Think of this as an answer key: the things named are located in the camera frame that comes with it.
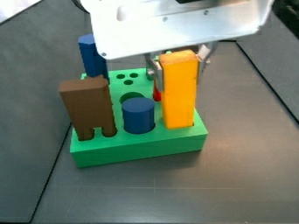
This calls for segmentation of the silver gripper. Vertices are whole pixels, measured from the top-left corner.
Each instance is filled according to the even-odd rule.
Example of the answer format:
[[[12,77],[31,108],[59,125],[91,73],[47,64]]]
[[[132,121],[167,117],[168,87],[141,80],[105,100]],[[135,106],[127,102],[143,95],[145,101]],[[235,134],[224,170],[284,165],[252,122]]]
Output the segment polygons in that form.
[[[143,54],[147,78],[164,86],[161,50],[199,45],[199,75],[217,41],[259,31],[275,0],[80,0],[97,53],[108,60]]]

